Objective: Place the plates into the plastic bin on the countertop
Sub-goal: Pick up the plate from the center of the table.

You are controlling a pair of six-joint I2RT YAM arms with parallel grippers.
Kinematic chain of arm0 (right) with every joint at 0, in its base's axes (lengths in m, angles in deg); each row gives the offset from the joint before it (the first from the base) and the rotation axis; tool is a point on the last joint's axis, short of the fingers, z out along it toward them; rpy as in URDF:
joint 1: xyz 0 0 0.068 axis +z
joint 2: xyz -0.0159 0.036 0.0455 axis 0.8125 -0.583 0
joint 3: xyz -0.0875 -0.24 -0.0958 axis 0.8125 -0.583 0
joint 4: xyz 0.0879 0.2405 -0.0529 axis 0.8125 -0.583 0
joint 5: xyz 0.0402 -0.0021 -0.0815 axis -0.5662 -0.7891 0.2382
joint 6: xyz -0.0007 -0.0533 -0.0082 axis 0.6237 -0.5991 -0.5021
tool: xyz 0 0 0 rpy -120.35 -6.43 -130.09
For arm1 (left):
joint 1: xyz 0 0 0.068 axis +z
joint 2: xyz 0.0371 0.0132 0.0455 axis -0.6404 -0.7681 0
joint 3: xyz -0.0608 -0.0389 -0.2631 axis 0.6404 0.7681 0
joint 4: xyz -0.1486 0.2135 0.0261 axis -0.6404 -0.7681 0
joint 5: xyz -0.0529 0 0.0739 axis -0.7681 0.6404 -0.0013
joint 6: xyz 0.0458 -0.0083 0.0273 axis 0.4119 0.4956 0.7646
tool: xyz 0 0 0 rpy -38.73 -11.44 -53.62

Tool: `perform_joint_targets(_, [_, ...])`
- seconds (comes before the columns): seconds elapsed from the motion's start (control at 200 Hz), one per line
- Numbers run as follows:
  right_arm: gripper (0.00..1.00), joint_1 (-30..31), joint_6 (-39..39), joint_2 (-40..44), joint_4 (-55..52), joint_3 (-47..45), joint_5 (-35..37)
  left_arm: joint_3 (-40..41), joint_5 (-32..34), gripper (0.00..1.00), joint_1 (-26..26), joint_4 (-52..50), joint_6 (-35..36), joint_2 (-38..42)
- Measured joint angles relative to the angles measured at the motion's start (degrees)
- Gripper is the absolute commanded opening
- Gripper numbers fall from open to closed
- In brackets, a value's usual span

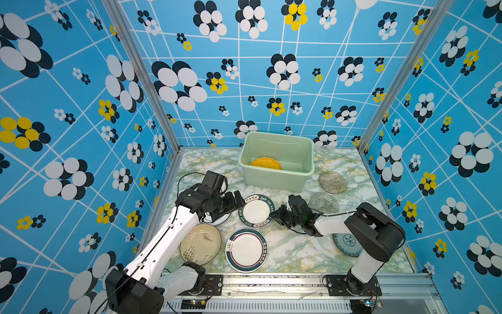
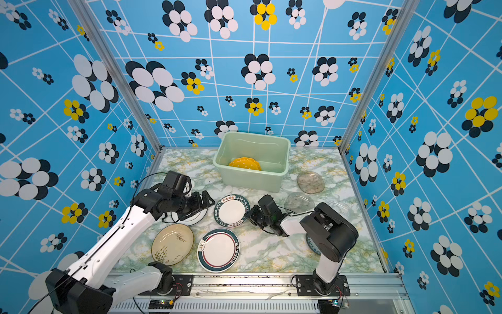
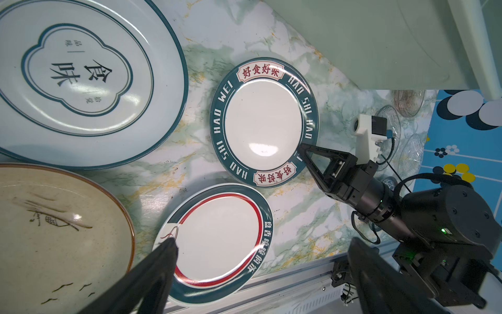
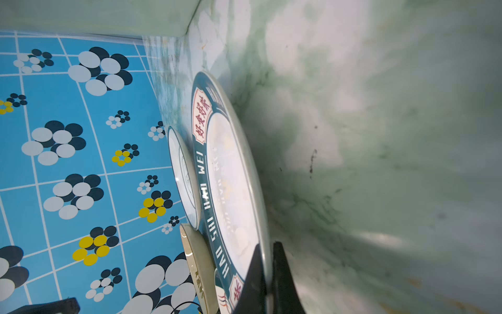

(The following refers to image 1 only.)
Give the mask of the small white green-rimmed plate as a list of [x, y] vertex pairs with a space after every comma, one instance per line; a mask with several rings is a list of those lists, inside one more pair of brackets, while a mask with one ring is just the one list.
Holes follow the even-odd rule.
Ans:
[[272, 220], [276, 207], [267, 196], [253, 194], [244, 199], [244, 206], [238, 210], [239, 219], [249, 227], [260, 228]]

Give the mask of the large white green-rimmed plate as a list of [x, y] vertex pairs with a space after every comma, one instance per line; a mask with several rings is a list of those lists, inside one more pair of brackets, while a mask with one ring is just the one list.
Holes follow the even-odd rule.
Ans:
[[264, 264], [268, 254], [265, 237], [255, 229], [234, 232], [226, 243], [226, 259], [238, 272], [255, 272]]

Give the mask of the yellow polka dot plate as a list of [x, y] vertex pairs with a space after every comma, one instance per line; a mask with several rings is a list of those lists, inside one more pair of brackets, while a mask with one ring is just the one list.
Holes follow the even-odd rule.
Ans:
[[253, 160], [249, 166], [263, 167], [272, 170], [282, 170], [281, 164], [273, 158], [261, 157]]

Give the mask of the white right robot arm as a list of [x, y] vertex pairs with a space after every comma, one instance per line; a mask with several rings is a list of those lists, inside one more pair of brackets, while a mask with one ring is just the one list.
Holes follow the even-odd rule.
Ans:
[[315, 213], [299, 196], [269, 215], [288, 229], [299, 226], [305, 234], [323, 237], [350, 234], [362, 246], [355, 264], [347, 272], [344, 289], [361, 296], [369, 282], [406, 240], [404, 229], [373, 205], [363, 202], [354, 211], [327, 215]]

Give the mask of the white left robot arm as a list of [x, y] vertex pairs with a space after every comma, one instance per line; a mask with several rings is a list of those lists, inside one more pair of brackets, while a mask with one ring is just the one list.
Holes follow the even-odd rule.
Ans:
[[199, 293], [205, 286], [205, 268], [184, 263], [167, 275], [166, 287], [158, 285], [167, 261], [189, 232], [208, 215], [218, 220], [244, 206], [239, 191], [213, 192], [187, 189], [175, 202], [172, 215], [140, 254], [122, 271], [106, 278], [104, 303], [115, 313], [159, 313], [162, 306], [181, 293]]

